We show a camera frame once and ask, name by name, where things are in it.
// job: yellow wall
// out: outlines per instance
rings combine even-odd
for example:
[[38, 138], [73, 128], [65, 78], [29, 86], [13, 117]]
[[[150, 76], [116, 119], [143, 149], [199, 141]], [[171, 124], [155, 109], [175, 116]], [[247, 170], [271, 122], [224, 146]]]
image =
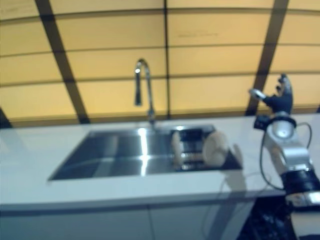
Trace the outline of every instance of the yellow wall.
[[[77, 114], [34, 0], [2, 0], [0, 105], [13, 125]], [[249, 102], [274, 0], [50, 0], [83, 105], [95, 118], [144, 116], [134, 106], [134, 67], [150, 66], [155, 110], [173, 117], [236, 112]], [[169, 92], [167, 92], [167, 65]], [[320, 104], [320, 1], [290, 0], [265, 84], [293, 84], [294, 109]]]

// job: white countertop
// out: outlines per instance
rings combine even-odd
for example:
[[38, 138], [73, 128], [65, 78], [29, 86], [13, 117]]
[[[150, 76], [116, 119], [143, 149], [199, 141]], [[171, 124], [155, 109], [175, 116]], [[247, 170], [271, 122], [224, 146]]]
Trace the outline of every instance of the white countertop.
[[[310, 155], [320, 176], [320, 114], [293, 115], [313, 130]], [[0, 132], [0, 203], [2, 210], [78, 208], [224, 198], [231, 193], [247, 197], [281, 194], [266, 186], [259, 173], [263, 132], [253, 129], [254, 117], [224, 117], [159, 121], [158, 126], [212, 124], [226, 134], [231, 151], [238, 145], [243, 170], [212, 170], [48, 181], [48, 178], [91, 130], [132, 129], [147, 122], [85, 124], [2, 129]], [[299, 127], [301, 141], [309, 132]], [[275, 185], [280, 178], [264, 151], [264, 169]]]

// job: kitchen faucet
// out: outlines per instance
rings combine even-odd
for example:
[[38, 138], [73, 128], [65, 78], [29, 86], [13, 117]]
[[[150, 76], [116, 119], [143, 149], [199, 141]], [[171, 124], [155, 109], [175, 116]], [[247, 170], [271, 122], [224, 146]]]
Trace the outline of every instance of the kitchen faucet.
[[149, 101], [149, 110], [147, 111], [148, 115], [148, 121], [151, 124], [152, 127], [155, 125], [156, 120], [156, 114], [154, 111], [154, 105], [153, 105], [153, 99], [152, 99], [152, 91], [151, 91], [151, 80], [150, 80], [150, 70], [147, 62], [140, 58], [135, 65], [135, 100], [134, 104], [136, 106], [141, 106], [141, 90], [140, 90], [140, 72], [141, 72], [141, 66], [144, 66], [144, 72], [145, 72], [145, 79], [147, 83], [147, 91], [148, 91], [148, 101]]

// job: dark vertical stripe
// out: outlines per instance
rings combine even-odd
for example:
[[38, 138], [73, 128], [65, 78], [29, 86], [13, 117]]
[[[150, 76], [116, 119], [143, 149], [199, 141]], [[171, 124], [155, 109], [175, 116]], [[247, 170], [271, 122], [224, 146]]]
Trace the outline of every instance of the dark vertical stripe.
[[169, 44], [168, 44], [168, 7], [167, 0], [164, 0], [164, 44], [165, 44], [165, 78], [166, 78], [166, 100], [167, 100], [167, 119], [171, 118], [170, 110], [170, 79], [169, 79]]
[[151, 214], [151, 207], [150, 205], [146, 206], [146, 209], [148, 211], [148, 220], [149, 220], [149, 224], [150, 224], [150, 229], [151, 229], [151, 239], [155, 240], [156, 239], [156, 234], [155, 234], [155, 227], [154, 227], [154, 221], [152, 219], [152, 214]]
[[[274, 0], [268, 30], [265, 36], [264, 46], [260, 58], [258, 70], [255, 75], [253, 88], [263, 90], [274, 58], [279, 35], [286, 16], [289, 0]], [[258, 101], [250, 97], [245, 111], [246, 116], [255, 115], [258, 109]]]
[[2, 108], [0, 107], [0, 128], [1, 129], [9, 129], [12, 128], [12, 125], [5, 115], [4, 111], [2, 111]]
[[78, 120], [81, 124], [87, 124], [90, 121], [71, 71], [50, 2], [49, 0], [35, 0], [35, 3]]

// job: stainless steel sink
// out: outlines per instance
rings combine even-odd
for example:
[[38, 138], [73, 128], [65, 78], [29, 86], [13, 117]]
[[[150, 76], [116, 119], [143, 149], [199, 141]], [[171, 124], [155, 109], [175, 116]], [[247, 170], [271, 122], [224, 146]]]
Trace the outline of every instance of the stainless steel sink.
[[214, 130], [212, 125], [203, 125], [92, 131], [53, 173], [50, 180], [175, 172], [172, 132], [197, 128], [207, 134]]

